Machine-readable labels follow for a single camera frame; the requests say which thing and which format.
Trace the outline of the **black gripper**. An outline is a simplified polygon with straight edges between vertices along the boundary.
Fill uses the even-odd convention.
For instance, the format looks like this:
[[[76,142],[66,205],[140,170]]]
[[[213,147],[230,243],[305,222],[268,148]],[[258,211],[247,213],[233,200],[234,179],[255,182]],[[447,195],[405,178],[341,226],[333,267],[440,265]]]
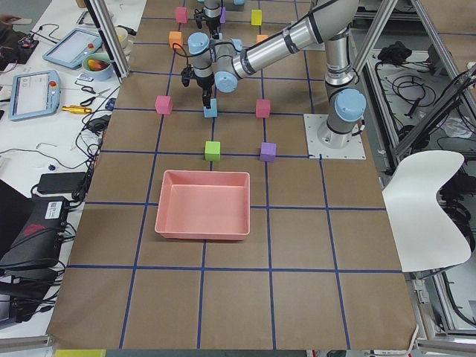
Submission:
[[[207,71],[203,74],[202,70],[195,69],[192,65],[187,65],[181,71],[181,84],[184,87],[190,85],[190,81],[195,80],[202,91],[202,103],[207,109],[210,108],[210,91],[214,84],[213,73]]]
[[[193,18],[197,28],[202,29],[203,23],[208,27],[210,34],[218,33],[220,29],[220,9],[195,9]]]

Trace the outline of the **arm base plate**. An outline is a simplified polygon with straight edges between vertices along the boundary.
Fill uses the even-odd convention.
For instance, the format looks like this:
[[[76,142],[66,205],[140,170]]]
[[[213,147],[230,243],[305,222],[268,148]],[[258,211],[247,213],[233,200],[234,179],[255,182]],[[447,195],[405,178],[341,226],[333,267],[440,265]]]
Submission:
[[[327,114],[304,114],[308,156],[314,159],[365,160],[358,123],[351,132],[337,134],[327,126]]]
[[[316,43],[316,42],[299,44],[297,47],[300,51],[325,51],[326,50],[324,43]]]

